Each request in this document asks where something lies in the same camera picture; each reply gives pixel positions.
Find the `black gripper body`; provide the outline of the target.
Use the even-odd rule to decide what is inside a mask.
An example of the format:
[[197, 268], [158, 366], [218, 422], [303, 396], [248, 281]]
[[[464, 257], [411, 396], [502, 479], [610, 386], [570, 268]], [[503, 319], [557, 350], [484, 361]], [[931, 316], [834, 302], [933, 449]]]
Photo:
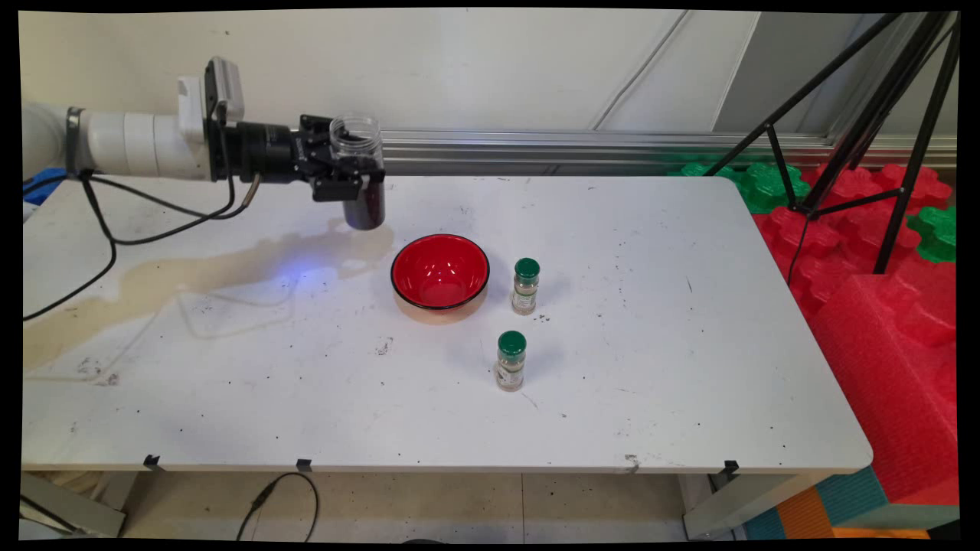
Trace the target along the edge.
[[250, 182], [256, 174], [265, 184], [312, 182], [332, 167], [331, 159], [302, 159], [299, 128], [272, 123], [236, 122], [225, 128], [225, 171]]

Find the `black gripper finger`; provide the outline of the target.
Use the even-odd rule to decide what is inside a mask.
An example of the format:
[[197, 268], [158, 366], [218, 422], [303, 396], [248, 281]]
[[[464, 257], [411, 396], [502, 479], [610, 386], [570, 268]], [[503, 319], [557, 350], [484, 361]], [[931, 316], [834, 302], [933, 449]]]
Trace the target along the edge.
[[335, 163], [312, 179], [314, 202], [367, 202], [383, 189], [385, 170], [375, 163]]
[[301, 116], [302, 159], [343, 159], [360, 154], [361, 137], [346, 122], [336, 122], [329, 116]]

